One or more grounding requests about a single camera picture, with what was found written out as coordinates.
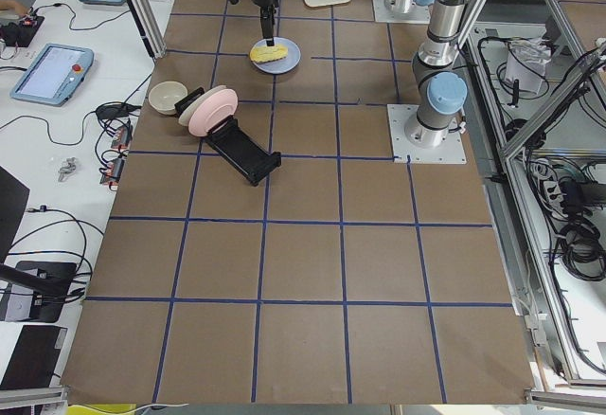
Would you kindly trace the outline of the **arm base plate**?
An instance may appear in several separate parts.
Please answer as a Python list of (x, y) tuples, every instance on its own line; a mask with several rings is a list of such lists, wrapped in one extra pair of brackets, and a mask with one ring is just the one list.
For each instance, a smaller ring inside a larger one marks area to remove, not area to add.
[(456, 119), (442, 130), (423, 127), (416, 104), (388, 104), (387, 115), (396, 163), (463, 165), (467, 163)]
[(435, 0), (372, 0), (374, 19), (378, 23), (427, 25), (430, 7)]

